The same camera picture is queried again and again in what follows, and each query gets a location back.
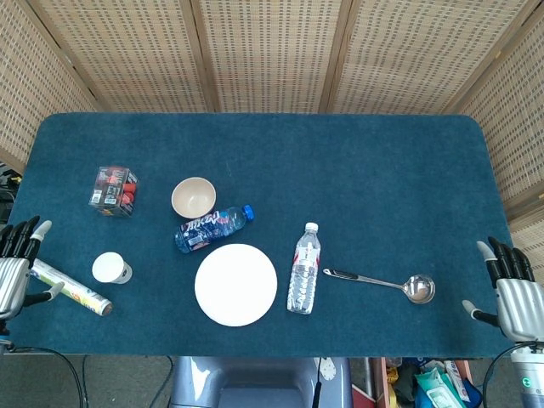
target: water bottle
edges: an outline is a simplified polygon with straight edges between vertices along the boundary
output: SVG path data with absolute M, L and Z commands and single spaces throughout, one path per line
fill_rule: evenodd
M 181 225 L 174 234 L 174 240 L 181 252 L 189 253 L 225 236 L 233 235 L 237 230 L 244 228 L 246 221 L 253 221 L 254 218 L 251 206 L 211 212 Z
M 314 306 L 315 280 L 321 251 L 317 229 L 317 224 L 306 224 L 306 233 L 298 240 L 295 258 L 292 261 L 287 310 L 303 315 L 312 313 Z

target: white plate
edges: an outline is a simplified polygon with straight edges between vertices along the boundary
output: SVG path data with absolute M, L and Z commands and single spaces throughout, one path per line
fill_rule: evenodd
M 210 253 L 196 272 L 195 295 L 202 311 L 224 326 L 245 326 L 272 306 L 278 280 L 274 265 L 254 246 L 232 244 Z

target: paper cup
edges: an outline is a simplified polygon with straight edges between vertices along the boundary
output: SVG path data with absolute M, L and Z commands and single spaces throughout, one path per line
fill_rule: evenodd
M 127 283 L 133 269 L 116 252 L 104 252 L 93 263 L 93 276 L 102 283 Z

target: metal ladle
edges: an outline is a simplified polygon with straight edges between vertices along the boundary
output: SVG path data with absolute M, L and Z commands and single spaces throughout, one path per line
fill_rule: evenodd
M 407 298 L 413 303 L 424 304 L 433 300 L 435 287 L 434 281 L 426 275 L 413 275 L 404 285 L 397 285 L 383 280 L 367 278 L 365 276 L 342 272 L 336 269 L 323 269 L 323 273 L 334 278 L 347 279 L 348 281 L 358 281 L 366 283 L 375 283 L 400 289 Z

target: black cable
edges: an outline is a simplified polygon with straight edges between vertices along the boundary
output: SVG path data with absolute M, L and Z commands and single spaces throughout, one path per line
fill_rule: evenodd
M 485 378 L 484 378 L 484 386 L 482 390 L 482 401 L 484 403 L 484 408 L 487 408 L 487 386 L 489 384 L 489 381 L 491 379 L 491 376 L 493 375 L 493 370 L 495 369 L 496 364 L 507 354 L 512 353 L 513 351 L 517 349 L 522 349 L 524 347 L 544 347 L 544 343 L 542 342 L 524 342 L 524 343 L 518 343 L 515 346 L 512 346 L 511 348 L 508 348 L 504 350 L 502 353 L 497 355 L 493 361 L 491 361 L 490 366 L 488 367 L 487 371 L 485 372 Z
M 320 406 L 320 394 L 321 394 L 320 372 L 321 372 L 321 357 L 320 357 L 320 362 L 317 363 L 317 383 L 315 384 L 314 400 L 312 401 L 312 408 L 318 408 Z
M 172 376 L 172 373 L 173 373 L 173 361 L 172 359 L 170 358 L 169 355 L 165 356 L 169 361 L 170 361 L 170 370 L 168 371 L 168 374 L 167 374 L 167 377 L 164 379 L 164 381 L 162 382 L 162 385 L 161 387 L 158 389 L 158 391 L 156 392 L 155 394 L 155 397 L 153 398 L 153 400 L 151 401 L 151 404 L 150 404 L 150 408 L 153 408 L 153 405 L 155 405 L 156 401 L 159 399 L 159 397 L 161 396 L 161 392 L 162 390 L 167 386 L 167 383 L 168 383 L 168 380 L 170 379 L 170 377 Z
M 88 394 L 87 394 L 87 384 L 85 383 L 85 361 L 87 360 L 88 354 L 83 356 L 82 361 L 82 388 L 83 388 L 83 398 L 85 399 L 85 406 L 88 408 Z
M 61 353 L 58 351 L 54 351 L 50 348 L 42 348 L 42 347 L 17 347 L 12 350 L 12 353 L 32 353 L 32 352 L 42 352 L 42 353 L 48 353 L 48 354 L 54 354 L 58 357 L 60 357 L 69 367 L 72 376 L 74 376 L 74 381 L 76 382 L 77 387 L 77 395 L 79 397 L 79 408 L 83 408 L 83 393 L 82 393 L 82 385 L 79 382 L 79 377 L 77 376 L 76 369 L 74 368 L 74 365 Z

